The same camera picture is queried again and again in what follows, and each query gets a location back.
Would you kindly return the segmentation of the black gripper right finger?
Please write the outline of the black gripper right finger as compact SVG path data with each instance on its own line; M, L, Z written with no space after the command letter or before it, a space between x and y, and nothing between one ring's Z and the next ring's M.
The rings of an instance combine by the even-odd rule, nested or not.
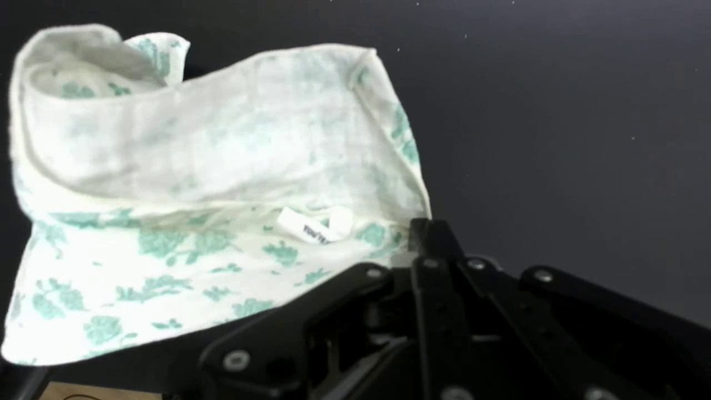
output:
M429 400L711 400L709 331L554 268L513 279L411 222Z

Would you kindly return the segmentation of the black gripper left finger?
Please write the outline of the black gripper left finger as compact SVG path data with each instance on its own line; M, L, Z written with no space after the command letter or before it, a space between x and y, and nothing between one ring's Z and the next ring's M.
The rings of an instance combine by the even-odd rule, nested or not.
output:
M294 301L243 321L199 357L199 368L214 377L279 379L301 377L308 368L312 330L348 311L390 284L390 272L370 263L348 268Z

